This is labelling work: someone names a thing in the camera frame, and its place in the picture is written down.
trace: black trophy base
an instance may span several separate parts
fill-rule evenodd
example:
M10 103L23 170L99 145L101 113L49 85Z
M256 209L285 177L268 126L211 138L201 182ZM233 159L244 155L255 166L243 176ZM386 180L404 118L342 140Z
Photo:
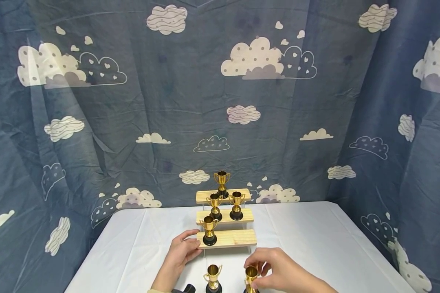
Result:
M210 213L210 216L211 216L212 218L214 218L214 219L217 219L219 222L220 222L221 219L223 218L223 216L221 215L221 213L217 213L217 214Z
M242 213L242 211L239 211L239 212L231 211L230 212L230 218L232 218L235 221L239 221L239 220L241 220L243 218L243 213Z
M228 191L226 190L217 190L217 194L219 195L220 198L228 198Z
M217 243L217 235L214 235L213 237L207 237L206 235L204 235L204 238L202 240L204 241L205 245L212 246Z
M222 288L221 288L221 284L220 283L219 283L219 286L217 287L217 289L215 289L215 290L212 290L209 287L209 284L207 284L207 286L205 287L205 293L221 293L221 291L222 291Z

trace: black object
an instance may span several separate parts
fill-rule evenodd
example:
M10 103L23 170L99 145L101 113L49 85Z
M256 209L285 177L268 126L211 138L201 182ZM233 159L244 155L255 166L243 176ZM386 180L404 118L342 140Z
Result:
M205 245L212 246L217 243L217 235L214 235L213 237L207 237L206 235L204 235L204 238L202 240L204 241Z
M235 221L239 221L243 218L243 212L239 211L239 212L230 212L230 218L232 218Z
M205 287L205 293L221 293L222 288L221 288L221 284L219 283L219 286L217 287L217 289L212 290L209 287L209 284L207 284L207 286Z
M219 197L225 199L228 197L228 191L226 190L218 190L217 194L219 195Z
M196 288L191 284L187 284L186 288L184 288L184 291L181 292L177 289L174 289L171 291L171 293L196 293Z

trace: white tablecloth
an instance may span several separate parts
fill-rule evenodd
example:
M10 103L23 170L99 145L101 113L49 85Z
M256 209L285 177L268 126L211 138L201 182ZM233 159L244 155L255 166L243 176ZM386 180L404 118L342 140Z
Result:
M297 263L340 293L414 293L365 235L336 204L273 203L247 205L248 224L258 247L281 247ZM115 213L86 257L66 293L145 293L172 238L196 226L202 207L121 210ZM223 265L224 293L244 289L247 247L209 249L189 263L177 283L198 293L211 264Z

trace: trophy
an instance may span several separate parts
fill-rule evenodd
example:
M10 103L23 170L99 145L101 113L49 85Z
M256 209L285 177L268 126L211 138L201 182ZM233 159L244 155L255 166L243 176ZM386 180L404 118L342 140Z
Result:
M209 203L210 206L212 207L212 209L210 210L210 215L212 216L212 218L214 218L220 222L222 215L220 213L219 206L220 206L221 202L223 201L223 198L220 198L220 195L213 193L210 195L210 197L206 198L206 200L207 200L207 203Z
M244 198L246 197L245 194L241 194L241 192L235 191L230 196L230 203L233 204L233 207L230 212L230 218L232 218L235 221L239 221L243 218L243 213L241 211L240 204L243 203Z
M251 288L252 281L256 280L257 278L257 268L250 265L245 269L245 272L246 278L244 279L244 282L246 284L246 289L243 291L243 293L259 293L259 290Z
M213 230L217 226L218 220L214 219L212 216L206 216L203 221L200 221L200 224L205 229L205 235L202 239L204 241L204 244L207 246L212 246L217 243L217 236L215 235Z
M230 180L230 176L231 174L225 171L219 171L218 173L213 174L213 178L219 184L217 194L220 195L221 198L228 197L228 191L225 184Z
M219 282L219 275L222 266L209 265L207 268L207 274L204 275L205 281L208 281L205 287L205 293L221 293L222 288Z

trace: wooden display stand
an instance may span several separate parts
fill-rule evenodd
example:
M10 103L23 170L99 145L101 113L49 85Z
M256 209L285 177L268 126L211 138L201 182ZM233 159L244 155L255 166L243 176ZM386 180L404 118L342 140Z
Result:
M250 191L247 188L239 188L239 189L227 189L229 195L233 194L233 192L238 191L241 194L244 194L244 202L251 200ZM211 194L217 193L216 190L204 190L198 191L196 193L196 203L202 204L202 207L208 207L207 210L199 210L196 216L196 224L202 226L201 220L203 220L206 216L210 215L210 206L208 205L207 198L210 197ZM225 198L221 204L230 204L229 198ZM220 213L222 214L222 219L218 222L217 226L225 225L225 224L242 224L243 229L236 230L220 230L217 231L214 228L214 233L217 236L217 242L208 246L202 240L205 232L201 231L197 233L197 239L200 241L199 249L220 249L220 248L230 248L230 247L248 247L257 244L256 233L253 229L245 229L246 223L254 222L254 217L252 215L251 209L241 209L243 213L243 218L241 220L235 221L230 217L231 209L220 209Z

